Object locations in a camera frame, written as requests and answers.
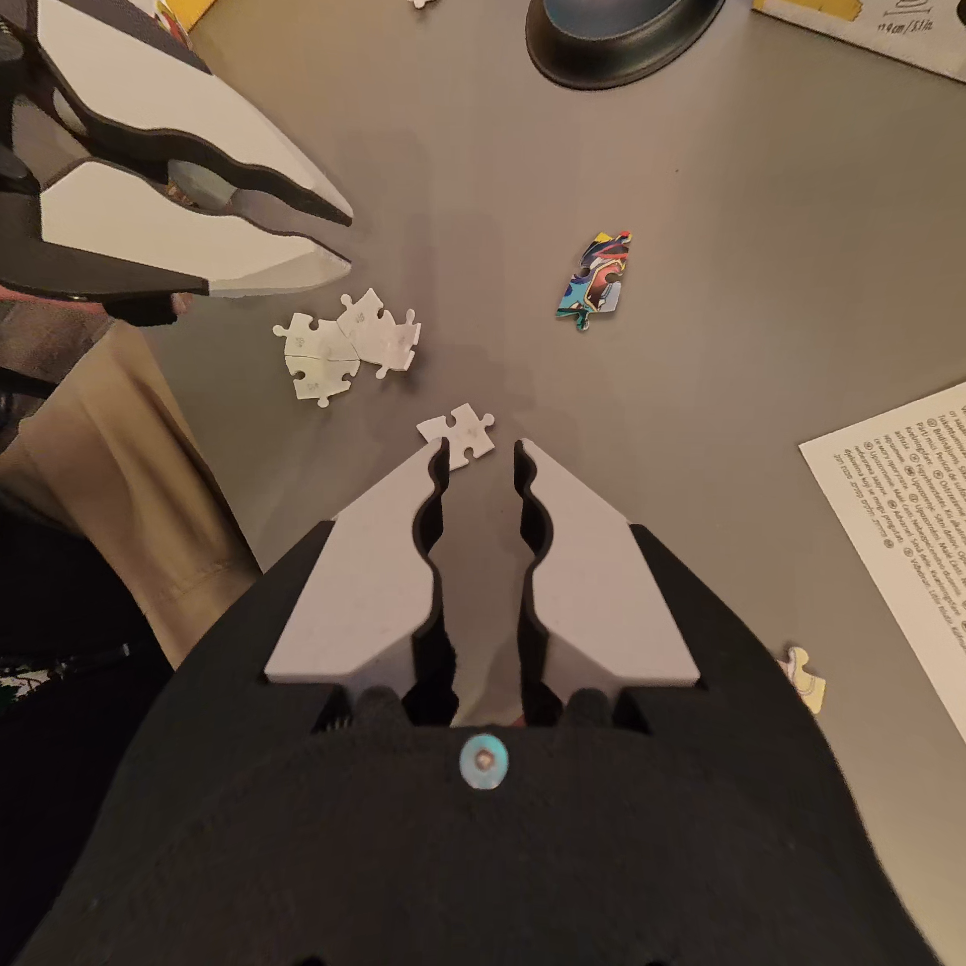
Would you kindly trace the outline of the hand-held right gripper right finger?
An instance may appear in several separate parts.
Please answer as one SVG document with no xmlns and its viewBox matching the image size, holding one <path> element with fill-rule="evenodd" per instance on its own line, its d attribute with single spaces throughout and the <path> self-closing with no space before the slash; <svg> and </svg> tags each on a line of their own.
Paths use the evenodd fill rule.
<svg viewBox="0 0 966 966">
<path fill-rule="evenodd" d="M 525 571 L 517 647 L 525 722 L 550 727 L 579 691 L 691 687 L 699 670 L 631 523 L 534 441 L 514 445 Z"/>
</svg>

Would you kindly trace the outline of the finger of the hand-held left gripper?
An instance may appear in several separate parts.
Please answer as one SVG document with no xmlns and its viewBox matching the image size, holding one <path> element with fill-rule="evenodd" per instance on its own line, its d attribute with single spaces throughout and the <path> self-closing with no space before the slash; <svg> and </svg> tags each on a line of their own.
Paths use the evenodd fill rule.
<svg viewBox="0 0 966 966">
<path fill-rule="evenodd" d="M 31 2 L 30 39 L 72 113 L 110 150 L 191 163 L 293 210 L 353 223 L 318 166 L 138 7 Z"/>
<path fill-rule="evenodd" d="M 214 297 L 305 292 L 352 270 L 349 261 L 306 236 L 189 208 L 100 160 L 76 163 L 43 188 L 40 207 L 46 242 L 196 276 Z"/>
</svg>

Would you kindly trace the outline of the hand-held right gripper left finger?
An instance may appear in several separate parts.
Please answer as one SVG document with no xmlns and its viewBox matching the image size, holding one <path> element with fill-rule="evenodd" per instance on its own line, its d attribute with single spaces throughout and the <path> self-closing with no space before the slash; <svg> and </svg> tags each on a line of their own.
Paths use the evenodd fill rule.
<svg viewBox="0 0 966 966">
<path fill-rule="evenodd" d="M 273 684 L 388 688 L 418 726 L 458 709 L 455 650 L 430 551 L 443 532 L 449 444 L 426 443 L 341 510 L 264 672 Z"/>
</svg>

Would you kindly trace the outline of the white straight-edged puzzle piece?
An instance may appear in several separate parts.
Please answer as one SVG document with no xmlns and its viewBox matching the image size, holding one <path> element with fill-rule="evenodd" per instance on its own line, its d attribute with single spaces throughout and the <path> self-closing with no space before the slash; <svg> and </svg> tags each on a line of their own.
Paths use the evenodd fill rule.
<svg viewBox="0 0 966 966">
<path fill-rule="evenodd" d="M 495 449 L 489 429 L 495 425 L 494 415 L 478 416 L 471 404 L 454 408 L 450 416 L 432 417 L 417 423 L 417 432 L 427 442 L 444 439 L 449 444 L 449 469 L 455 471 L 469 464 L 465 453 L 479 459 Z"/>
</svg>

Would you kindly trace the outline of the white joined puzzle pieces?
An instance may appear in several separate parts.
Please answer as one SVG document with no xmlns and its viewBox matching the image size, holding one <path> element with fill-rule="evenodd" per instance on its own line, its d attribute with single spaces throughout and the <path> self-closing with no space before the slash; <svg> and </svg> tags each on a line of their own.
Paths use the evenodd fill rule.
<svg viewBox="0 0 966 966">
<path fill-rule="evenodd" d="M 407 372 L 416 356 L 421 323 L 414 308 L 396 320 L 373 289 L 354 298 L 340 297 L 335 319 L 296 312 L 287 324 L 276 324 L 272 334 L 283 341 L 283 355 L 296 398 L 320 408 L 332 397 L 352 388 L 364 365 L 378 380 L 391 372 Z"/>
</svg>

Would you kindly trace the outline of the yellow puzzle box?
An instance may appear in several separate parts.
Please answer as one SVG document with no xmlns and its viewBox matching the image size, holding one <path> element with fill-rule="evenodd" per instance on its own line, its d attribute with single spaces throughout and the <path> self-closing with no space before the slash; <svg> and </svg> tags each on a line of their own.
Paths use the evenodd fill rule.
<svg viewBox="0 0 966 966">
<path fill-rule="evenodd" d="M 152 1 L 153 15 L 170 33 L 186 36 L 216 1 Z"/>
</svg>

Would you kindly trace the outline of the pale yellow puzzle piece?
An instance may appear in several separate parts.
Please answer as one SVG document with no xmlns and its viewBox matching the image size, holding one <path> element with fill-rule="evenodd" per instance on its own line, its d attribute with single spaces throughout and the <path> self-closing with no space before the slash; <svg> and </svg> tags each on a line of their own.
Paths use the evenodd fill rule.
<svg viewBox="0 0 966 966">
<path fill-rule="evenodd" d="M 788 646 L 777 662 L 795 692 L 814 716 L 820 713 L 826 695 L 826 680 L 811 671 L 811 659 L 801 646 Z"/>
</svg>

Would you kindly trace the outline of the colourful joined puzzle pieces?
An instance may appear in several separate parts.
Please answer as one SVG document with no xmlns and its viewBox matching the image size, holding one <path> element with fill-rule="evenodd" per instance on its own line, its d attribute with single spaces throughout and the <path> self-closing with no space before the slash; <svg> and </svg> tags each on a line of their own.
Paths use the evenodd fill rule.
<svg viewBox="0 0 966 966">
<path fill-rule="evenodd" d="M 592 316 L 617 308 L 633 233 L 599 233 L 583 253 L 554 316 L 573 318 L 582 332 Z"/>
</svg>

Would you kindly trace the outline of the black round puzzle stand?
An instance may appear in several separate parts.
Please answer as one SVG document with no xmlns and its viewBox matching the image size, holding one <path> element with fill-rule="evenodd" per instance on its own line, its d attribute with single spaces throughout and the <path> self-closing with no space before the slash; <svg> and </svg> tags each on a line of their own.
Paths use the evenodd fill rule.
<svg viewBox="0 0 966 966">
<path fill-rule="evenodd" d="M 560 87 L 609 90 L 668 66 L 710 27 L 723 1 L 531 1 L 525 42 Z"/>
</svg>

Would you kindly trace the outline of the blue printed puzzle box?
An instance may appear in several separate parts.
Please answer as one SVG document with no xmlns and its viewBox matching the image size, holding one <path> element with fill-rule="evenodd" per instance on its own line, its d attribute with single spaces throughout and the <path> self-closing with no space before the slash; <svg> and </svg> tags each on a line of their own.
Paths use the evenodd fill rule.
<svg viewBox="0 0 966 966">
<path fill-rule="evenodd" d="M 756 12 L 965 81 L 963 1 L 754 1 Z"/>
</svg>

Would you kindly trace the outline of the person's beige trousers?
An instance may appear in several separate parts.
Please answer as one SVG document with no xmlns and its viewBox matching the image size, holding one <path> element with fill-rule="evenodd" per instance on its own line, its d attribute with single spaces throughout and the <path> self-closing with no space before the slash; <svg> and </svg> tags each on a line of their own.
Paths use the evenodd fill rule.
<svg viewBox="0 0 966 966">
<path fill-rule="evenodd" d="M 145 333 L 116 320 L 2 453 L 2 493 L 86 537 L 177 669 L 261 575 Z"/>
</svg>

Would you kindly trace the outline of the white instruction leaflet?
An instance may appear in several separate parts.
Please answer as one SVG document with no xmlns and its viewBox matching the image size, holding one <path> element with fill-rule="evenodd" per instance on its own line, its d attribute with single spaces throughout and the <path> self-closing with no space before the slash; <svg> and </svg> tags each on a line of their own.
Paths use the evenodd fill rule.
<svg viewBox="0 0 966 966">
<path fill-rule="evenodd" d="M 964 382 L 799 450 L 964 738 Z"/>
</svg>

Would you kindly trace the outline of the person's black clothing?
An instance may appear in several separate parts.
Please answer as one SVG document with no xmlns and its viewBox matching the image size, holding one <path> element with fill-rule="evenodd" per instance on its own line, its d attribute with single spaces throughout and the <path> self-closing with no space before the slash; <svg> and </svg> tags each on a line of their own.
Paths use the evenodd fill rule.
<svg viewBox="0 0 966 966">
<path fill-rule="evenodd" d="M 1 962 L 49 912 L 172 668 L 94 545 L 2 506 Z"/>
</svg>

